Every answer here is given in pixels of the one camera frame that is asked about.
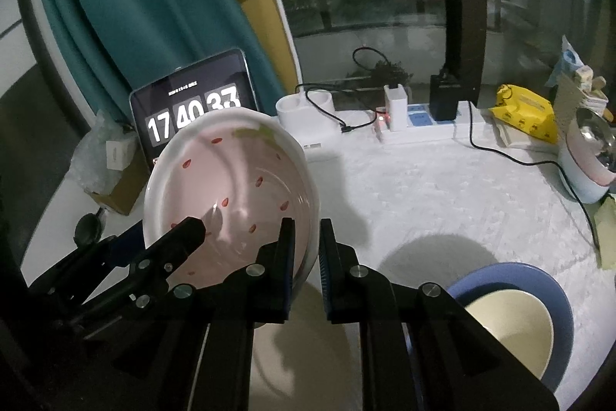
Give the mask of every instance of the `power strip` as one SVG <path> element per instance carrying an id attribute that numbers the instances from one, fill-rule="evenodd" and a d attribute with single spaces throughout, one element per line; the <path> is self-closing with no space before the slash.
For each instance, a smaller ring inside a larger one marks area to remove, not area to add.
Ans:
<path id="1" fill-rule="evenodd" d="M 479 110 L 472 107 L 473 134 L 482 135 L 486 122 Z M 420 143 L 421 141 L 459 140 L 469 137 L 470 116 L 468 102 L 458 103 L 458 116 L 454 121 L 435 121 L 427 103 L 407 106 L 407 127 L 401 131 L 389 130 L 389 118 L 379 116 L 375 122 L 377 137 L 384 144 Z"/>

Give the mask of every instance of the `black cable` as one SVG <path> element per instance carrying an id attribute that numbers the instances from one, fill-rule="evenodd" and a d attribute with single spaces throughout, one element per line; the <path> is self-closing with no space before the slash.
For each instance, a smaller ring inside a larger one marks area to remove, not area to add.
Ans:
<path id="1" fill-rule="evenodd" d="M 510 161 L 513 161 L 514 163 L 521 164 L 522 166 L 545 166 L 546 164 L 552 164 L 552 165 L 556 166 L 560 170 L 560 172 L 562 174 L 562 179 L 567 182 L 567 186 L 569 187 L 569 190 L 573 194 L 573 196 L 574 196 L 575 200 L 577 201 L 577 203 L 580 205 L 581 210 L 584 212 L 584 216 L 586 216 L 586 221 L 587 221 L 588 226 L 590 228 L 590 232 L 591 232 L 591 234 L 593 236 L 593 245 L 594 245 L 594 247 L 597 250 L 599 250 L 599 238 L 597 237 L 597 234 L 596 234 L 596 232 L 594 230 L 593 222 L 590 219 L 590 215 L 588 214 L 588 211 L 584 207 L 584 204 L 580 201 L 580 198 L 575 193 L 575 190 L 574 190 L 573 186 L 571 185 L 571 182 L 569 181 L 569 178 L 567 177 L 567 174 L 565 173 L 565 170 L 562 168 L 562 166 L 560 164 L 558 164 L 556 161 L 538 161 L 536 163 L 525 163 L 524 161 L 520 161 L 519 159 L 516 159 L 515 157 L 511 157 L 509 154 L 506 154 L 505 152 L 497 150 L 495 148 L 489 148 L 489 147 L 486 147 L 486 146 L 478 146 L 477 144 L 475 144 L 475 142 L 472 139 L 472 106 L 470 105 L 470 101 L 468 102 L 468 112 L 470 114 L 469 140 L 470 140 L 470 144 L 473 147 L 475 147 L 476 149 L 478 149 L 478 150 L 485 150 L 486 152 L 497 153 L 497 154 L 499 154 L 499 155 L 501 155 L 503 157 L 506 157 Z"/>
<path id="2" fill-rule="evenodd" d="M 342 86 L 339 86 L 337 84 L 328 84 L 325 82 L 303 82 L 301 84 L 297 84 L 297 86 L 295 86 L 295 92 L 297 93 L 298 90 L 303 87 L 304 88 L 304 92 L 306 92 L 306 99 L 307 101 L 312 104 L 313 107 L 315 107 L 317 110 L 319 110 L 320 112 L 324 113 L 326 116 L 331 117 L 332 119 L 334 119 L 335 121 L 337 121 L 340 124 L 340 128 L 342 129 L 343 133 L 348 133 L 350 131 L 353 131 L 355 129 L 359 129 L 361 127 L 366 127 L 366 126 L 370 126 L 371 124 L 374 124 L 375 121 L 377 120 L 378 114 L 382 114 L 384 112 L 379 112 L 378 110 L 372 109 L 370 107 L 367 107 L 363 101 L 358 98 L 357 90 L 353 90 L 353 89 L 343 89 Z M 318 91 L 318 90 L 335 90 L 341 93 L 350 93 L 352 95 L 355 96 L 355 99 L 357 99 L 357 101 L 359 101 L 363 106 L 366 106 L 367 109 L 369 109 L 370 111 L 375 113 L 374 118 L 369 121 L 366 122 L 364 124 L 359 124 L 358 126 L 348 126 L 346 122 L 344 122 L 341 118 L 339 118 L 338 116 L 335 116 L 334 114 L 328 112 L 327 110 L 322 109 L 321 107 L 319 107 L 314 101 L 312 101 L 312 99 L 310 99 L 309 96 L 309 92 L 310 91 Z"/>
<path id="3" fill-rule="evenodd" d="M 383 53 L 381 53 L 378 49 L 375 49 L 371 46 L 359 46 L 358 48 L 355 48 L 355 50 L 353 51 L 353 54 L 351 55 L 351 58 L 353 59 L 353 61 L 355 62 L 355 65 L 357 65 L 359 68 L 363 68 L 364 70 L 367 70 L 369 72 L 371 72 L 374 69 L 369 69 L 368 67 L 364 67 L 364 65 L 362 65 L 361 63 L 359 63 L 356 59 L 355 59 L 355 55 L 357 53 L 359 53 L 360 51 L 372 51 L 374 53 L 376 53 L 377 55 L 380 55 L 384 60 L 385 63 L 387 63 L 387 65 L 391 65 L 391 62 L 389 61 L 389 59 L 387 59 L 387 56 L 385 56 Z"/>

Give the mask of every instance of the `strawberry-patterned bowl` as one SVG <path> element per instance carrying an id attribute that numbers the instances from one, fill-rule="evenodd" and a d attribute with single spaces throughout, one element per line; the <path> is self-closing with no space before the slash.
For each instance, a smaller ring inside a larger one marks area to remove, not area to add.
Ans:
<path id="1" fill-rule="evenodd" d="M 300 145 L 272 117 L 234 107 L 201 116 L 162 151 L 146 187 L 144 240 L 201 218 L 204 243 L 167 282 L 204 288 L 253 263 L 282 218 L 294 218 L 295 297 L 318 254 L 318 209 Z"/>

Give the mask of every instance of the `stainless steel bowl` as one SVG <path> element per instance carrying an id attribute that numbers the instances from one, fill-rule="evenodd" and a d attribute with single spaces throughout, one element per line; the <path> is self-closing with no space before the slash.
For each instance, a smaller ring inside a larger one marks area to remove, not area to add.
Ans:
<path id="1" fill-rule="evenodd" d="M 587 108 L 578 108 L 575 121 L 586 146 L 611 172 L 616 172 L 616 138 L 608 122 Z"/>

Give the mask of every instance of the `table surface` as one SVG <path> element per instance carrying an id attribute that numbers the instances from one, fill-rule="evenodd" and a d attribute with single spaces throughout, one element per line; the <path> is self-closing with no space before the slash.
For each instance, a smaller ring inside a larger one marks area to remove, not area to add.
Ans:
<path id="1" fill-rule="evenodd" d="M 362 112 L 346 118 L 362 121 Z M 497 144 L 488 128 L 475 141 Z M 524 161 L 547 154 L 509 150 Z M 614 272 L 598 269 L 583 212 L 566 196 L 556 169 L 525 167 L 473 149 L 468 140 L 383 146 L 369 128 L 343 135 L 341 155 L 309 164 L 321 217 L 360 263 L 390 281 L 444 287 L 484 265 L 526 262 L 563 287 L 575 318 L 574 348 L 556 391 L 567 409 L 586 388 L 616 339 Z M 128 217 L 107 214 L 104 236 L 142 217 L 142 197 Z M 28 284 L 75 249 L 79 218 L 96 203 L 65 179 L 49 203 L 24 256 Z M 125 277 L 117 269 L 95 292 Z M 284 325 L 256 330 L 250 409 L 360 410 L 356 325 L 326 322 L 318 267 Z"/>

